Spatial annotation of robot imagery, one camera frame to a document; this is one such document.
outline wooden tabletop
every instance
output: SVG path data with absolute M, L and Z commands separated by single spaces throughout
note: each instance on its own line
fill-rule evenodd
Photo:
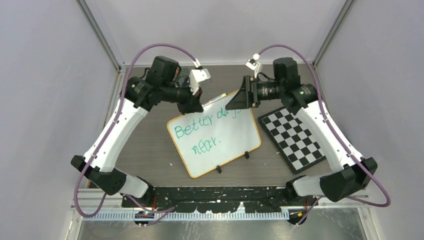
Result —
M 212 76 L 212 83 L 202 87 L 202 103 L 222 93 L 238 90 L 243 76 L 252 74 L 244 65 L 206 68 Z M 299 64 L 298 69 L 302 83 L 312 84 L 306 65 Z M 273 76 L 270 65 L 265 65 L 262 71 Z M 131 75 L 141 76 L 143 72 L 143 68 L 135 68 Z M 259 108 L 253 109 L 253 114 L 257 118 L 281 106 L 279 100 L 262 101 Z M 155 106 L 129 137 L 119 155 L 117 168 L 157 187 L 284 186 L 297 176 L 290 171 L 277 148 L 257 124 L 262 144 L 250 153 L 249 159 L 239 157 L 223 165 L 222 173 L 212 171 L 199 178 L 191 178 L 167 130 L 168 121 L 179 115 L 175 103 L 162 102 Z M 313 176 L 330 171 L 327 161 L 322 161 L 299 175 Z

